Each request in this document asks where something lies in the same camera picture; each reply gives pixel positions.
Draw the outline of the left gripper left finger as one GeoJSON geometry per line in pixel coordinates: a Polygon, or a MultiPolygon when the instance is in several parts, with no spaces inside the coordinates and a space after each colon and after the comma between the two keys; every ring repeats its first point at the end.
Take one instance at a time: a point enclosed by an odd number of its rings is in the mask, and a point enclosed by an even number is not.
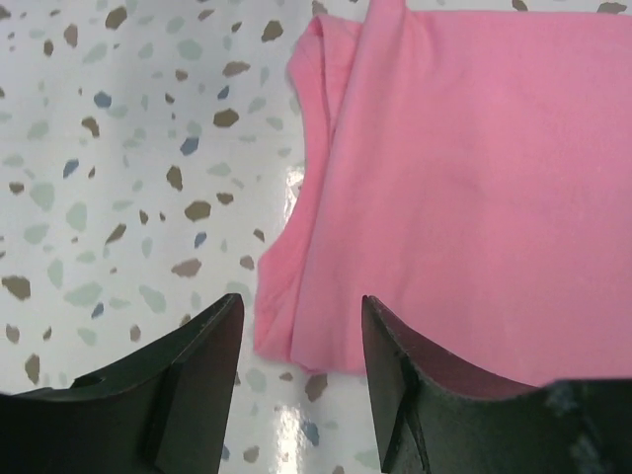
{"type": "Polygon", "coordinates": [[[230,293],[67,389],[1,397],[4,473],[215,473],[244,325],[230,293]]]}

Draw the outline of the pink t shirt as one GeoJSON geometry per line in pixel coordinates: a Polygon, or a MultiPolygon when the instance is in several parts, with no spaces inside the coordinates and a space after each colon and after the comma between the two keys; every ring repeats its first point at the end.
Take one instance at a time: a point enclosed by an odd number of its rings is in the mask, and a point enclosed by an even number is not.
{"type": "Polygon", "coordinates": [[[319,15],[288,73],[306,174],[254,349],[363,372],[360,303],[501,376],[631,373],[631,19],[319,15]]]}

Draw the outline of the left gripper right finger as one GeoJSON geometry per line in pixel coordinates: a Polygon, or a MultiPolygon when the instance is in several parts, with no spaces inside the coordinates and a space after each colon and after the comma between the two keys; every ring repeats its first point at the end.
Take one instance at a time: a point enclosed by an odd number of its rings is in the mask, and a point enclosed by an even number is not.
{"type": "Polygon", "coordinates": [[[374,296],[361,312],[381,472],[630,472],[630,380],[532,387],[452,354],[374,296]]]}

